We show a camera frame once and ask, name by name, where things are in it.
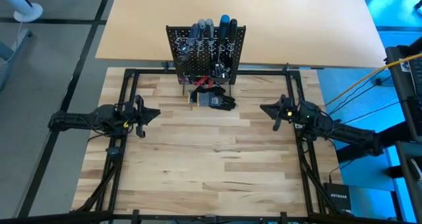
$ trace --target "wooden work surface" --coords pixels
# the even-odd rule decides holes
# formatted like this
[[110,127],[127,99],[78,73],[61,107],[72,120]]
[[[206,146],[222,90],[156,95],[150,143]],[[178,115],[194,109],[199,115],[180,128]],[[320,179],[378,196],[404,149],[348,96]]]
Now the wooden work surface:
[[172,61],[166,25],[228,14],[241,63],[377,68],[386,54],[365,0],[114,0],[96,57]]
[[[124,70],[108,69],[100,105],[118,101]],[[323,106],[317,73],[301,73],[307,100]],[[134,131],[129,135],[116,213],[307,215],[293,126],[283,123],[272,131],[274,122],[259,108],[287,94],[284,76],[238,76],[231,91],[238,103],[233,111],[187,104],[174,74],[141,74],[136,92],[147,107],[162,114],[144,126],[146,138]],[[108,144],[104,137],[88,144],[73,209],[99,184]],[[315,150],[322,181],[327,182],[338,166],[335,149],[321,139]],[[332,177],[341,183],[339,171]],[[311,192],[317,208],[313,186]]]

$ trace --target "glove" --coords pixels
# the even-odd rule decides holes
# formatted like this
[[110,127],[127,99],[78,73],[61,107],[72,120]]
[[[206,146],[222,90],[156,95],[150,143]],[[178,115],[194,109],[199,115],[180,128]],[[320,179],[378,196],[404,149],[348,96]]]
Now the glove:
[[236,106],[235,98],[216,94],[215,92],[198,93],[196,100],[198,106],[209,106],[213,109],[223,109],[226,111],[231,111]]
[[206,93],[206,92],[214,92],[215,94],[222,95],[226,92],[224,88],[221,87],[211,87],[211,88],[203,88],[202,86],[198,86],[193,92],[189,92],[188,95],[188,102],[189,103],[197,103],[198,93]]

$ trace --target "black pegboard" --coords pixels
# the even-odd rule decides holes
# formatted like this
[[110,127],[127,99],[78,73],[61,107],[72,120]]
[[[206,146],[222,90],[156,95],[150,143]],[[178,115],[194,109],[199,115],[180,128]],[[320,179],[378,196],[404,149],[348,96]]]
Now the black pegboard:
[[[205,32],[203,37],[203,46],[204,50],[197,53],[198,44],[195,42],[193,50],[189,58],[186,61],[181,63],[178,62],[177,57],[179,55],[179,49],[177,48],[178,43],[176,42],[177,38],[181,38],[183,42],[189,37],[189,32],[191,31],[190,26],[166,26],[167,37],[170,44],[171,54],[173,56],[173,62],[175,64],[177,77],[180,84],[192,84],[196,80],[201,79],[203,76],[210,76],[210,65],[212,63],[211,54],[208,50],[208,34]],[[225,66],[230,68],[229,72],[229,84],[235,84],[237,69],[239,68],[240,56],[242,53],[243,42],[245,39],[246,26],[237,27],[236,31],[236,40],[234,50],[231,52],[231,57],[229,57],[228,47],[228,38],[226,38],[226,44],[224,47],[225,51],[220,53],[220,60],[224,63]],[[216,61],[218,56],[217,50],[217,37],[218,37],[218,27],[214,27],[214,48],[213,51],[213,61]]]

